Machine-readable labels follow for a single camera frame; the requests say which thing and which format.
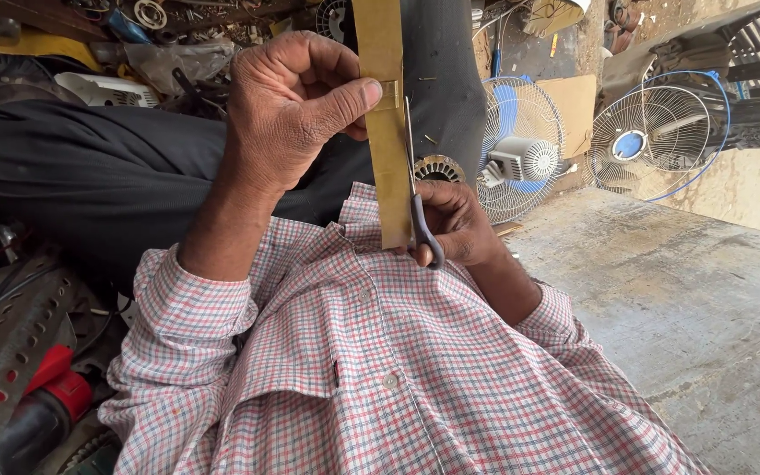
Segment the shirt sleeve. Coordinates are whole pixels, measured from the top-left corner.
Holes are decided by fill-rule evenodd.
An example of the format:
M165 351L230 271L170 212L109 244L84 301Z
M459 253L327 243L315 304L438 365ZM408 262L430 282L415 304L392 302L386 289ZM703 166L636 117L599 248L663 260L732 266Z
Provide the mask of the shirt sleeve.
M574 317L571 298L546 284L539 286L541 303L515 329L553 355L598 395L618 401L661 424L626 375L603 355L603 347L591 340L583 324Z
M149 250L134 278L139 315L107 371L99 411L125 441L115 473L208 471L237 349L258 309L247 281L209 281Z

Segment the black pants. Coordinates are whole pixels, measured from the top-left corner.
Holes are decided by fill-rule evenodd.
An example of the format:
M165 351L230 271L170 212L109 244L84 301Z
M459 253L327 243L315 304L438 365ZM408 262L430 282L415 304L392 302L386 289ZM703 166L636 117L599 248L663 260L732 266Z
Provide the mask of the black pants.
M404 0L402 11L416 154L453 157L473 175L486 103L470 40L470 2ZM344 28L354 47L352 21ZM438 79L419 81L427 77ZM129 289L144 250L182 239L224 146L225 124L195 117L127 106L5 104L0 211ZM354 181L373 183L368 143L337 135L273 214L326 226L338 219Z

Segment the scissor blade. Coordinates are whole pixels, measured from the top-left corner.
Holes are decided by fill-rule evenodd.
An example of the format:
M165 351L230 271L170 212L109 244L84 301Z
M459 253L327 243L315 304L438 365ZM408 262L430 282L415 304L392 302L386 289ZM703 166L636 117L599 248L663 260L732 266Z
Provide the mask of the scissor blade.
M412 145L412 116L409 113L409 97L404 97L404 135L406 138L406 167L409 169L409 190L412 192L412 196L416 195L416 174L412 170L412 167L416 165L416 152L415 147Z

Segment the plaid shirt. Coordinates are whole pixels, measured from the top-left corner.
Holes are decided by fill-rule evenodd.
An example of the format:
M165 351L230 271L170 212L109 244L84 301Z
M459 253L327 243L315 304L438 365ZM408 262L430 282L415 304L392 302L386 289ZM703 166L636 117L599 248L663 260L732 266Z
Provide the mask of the plaid shirt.
M511 328L464 267L378 249L373 188L340 223L273 218L243 282L142 256L100 410L117 472L707 472L566 295Z

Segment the electric fan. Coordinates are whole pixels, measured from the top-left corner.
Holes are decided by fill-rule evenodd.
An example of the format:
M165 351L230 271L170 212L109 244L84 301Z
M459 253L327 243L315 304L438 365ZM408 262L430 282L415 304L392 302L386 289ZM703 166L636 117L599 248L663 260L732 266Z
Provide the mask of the electric fan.
M491 224L517 219L553 188L564 133L553 99L535 83L501 77L483 82L488 98L477 195Z
M316 10L316 32L322 37L344 43L342 20L347 0L323 0Z
M631 92L595 118L585 181L639 200L665 198L706 166L709 130L709 112L690 91L655 86Z

